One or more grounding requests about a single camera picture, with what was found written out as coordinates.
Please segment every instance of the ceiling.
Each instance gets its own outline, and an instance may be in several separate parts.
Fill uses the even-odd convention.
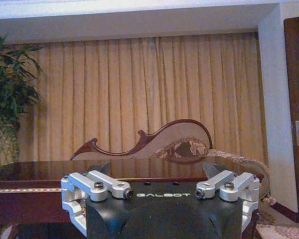
[[[107,8],[104,0],[1,0],[0,35],[8,33],[7,42],[23,43],[255,31],[278,4],[273,0],[111,1],[129,3],[122,6],[106,2]]]

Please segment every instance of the beige curtain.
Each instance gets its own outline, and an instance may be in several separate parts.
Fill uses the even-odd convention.
[[[21,160],[69,160],[93,137],[130,150],[137,131],[195,119],[214,148],[264,161],[255,33],[50,43],[42,100],[22,119]]]

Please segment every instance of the screw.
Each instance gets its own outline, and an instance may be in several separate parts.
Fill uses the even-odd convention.
[[[203,190],[201,190],[201,189],[196,190],[196,198],[197,199],[202,199],[204,197],[204,195],[205,195],[205,192]]]
[[[132,198],[133,194],[134,194],[133,190],[127,189],[124,192],[124,198],[126,198],[126,199]]]
[[[224,184],[224,187],[225,187],[226,189],[233,190],[234,187],[235,187],[235,185],[234,185],[232,182],[226,182],[226,183]]]
[[[102,189],[104,186],[103,186],[103,183],[102,182],[96,182],[94,183],[94,188],[96,189]]]

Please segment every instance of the carpet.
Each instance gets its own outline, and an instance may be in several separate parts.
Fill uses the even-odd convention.
[[[299,225],[269,205],[260,204],[257,231],[262,239],[299,239]]]

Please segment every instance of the green leaves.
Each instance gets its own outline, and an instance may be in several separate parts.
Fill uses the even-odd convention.
[[[16,124],[19,115],[40,99],[31,84],[36,79],[36,73],[30,72],[26,66],[32,64],[38,74],[42,71],[38,62],[30,55],[41,47],[6,46],[4,40],[5,37],[0,37],[0,124]]]

